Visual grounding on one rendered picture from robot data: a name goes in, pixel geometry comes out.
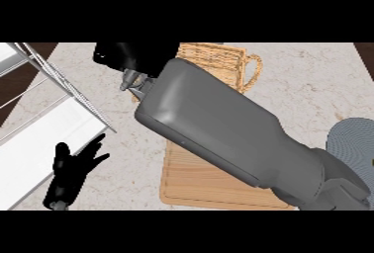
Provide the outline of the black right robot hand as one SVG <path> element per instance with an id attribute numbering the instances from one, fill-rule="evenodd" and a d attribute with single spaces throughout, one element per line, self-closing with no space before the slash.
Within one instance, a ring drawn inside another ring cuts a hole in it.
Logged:
<path id="1" fill-rule="evenodd" d="M 130 69 L 156 78 L 179 47 L 177 42 L 99 42 L 91 59 L 118 71 Z"/>

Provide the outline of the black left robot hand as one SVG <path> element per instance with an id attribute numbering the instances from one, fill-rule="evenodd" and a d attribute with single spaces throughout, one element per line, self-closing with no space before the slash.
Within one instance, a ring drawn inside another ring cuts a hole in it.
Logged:
<path id="1" fill-rule="evenodd" d="M 51 203 L 62 201 L 71 206 L 75 201 L 85 176 L 99 163 L 109 157 L 109 154 L 96 156 L 102 146 L 102 133 L 85 145 L 77 155 L 69 153 L 65 142 L 56 145 L 56 155 L 53 163 L 54 177 L 50 182 L 47 194 L 43 200 L 44 207 L 53 211 Z"/>

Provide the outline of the tan wicker basket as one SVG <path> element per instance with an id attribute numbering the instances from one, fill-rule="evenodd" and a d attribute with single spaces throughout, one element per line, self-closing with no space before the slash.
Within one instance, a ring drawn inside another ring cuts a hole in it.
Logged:
<path id="1" fill-rule="evenodd" d="M 211 42 L 182 42 L 177 57 L 199 66 L 230 88 L 244 94 L 263 71 L 263 60 L 247 49 Z M 255 62 L 254 74 L 245 81 L 245 67 Z"/>

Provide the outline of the pale wooden cutting board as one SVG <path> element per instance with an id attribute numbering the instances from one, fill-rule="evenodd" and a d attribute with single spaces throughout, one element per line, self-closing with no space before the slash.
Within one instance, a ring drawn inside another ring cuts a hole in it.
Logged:
<path id="1" fill-rule="evenodd" d="M 168 205 L 226 210 L 294 209 L 270 190 L 250 187 L 189 151 L 167 141 L 161 201 Z"/>

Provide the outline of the grey round placemat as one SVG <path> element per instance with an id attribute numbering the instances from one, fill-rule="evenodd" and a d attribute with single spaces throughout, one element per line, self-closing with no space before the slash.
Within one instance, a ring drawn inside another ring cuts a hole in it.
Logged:
<path id="1" fill-rule="evenodd" d="M 369 188 L 366 201 L 374 211 L 374 120 L 341 120 L 328 132 L 325 150 L 349 166 Z"/>

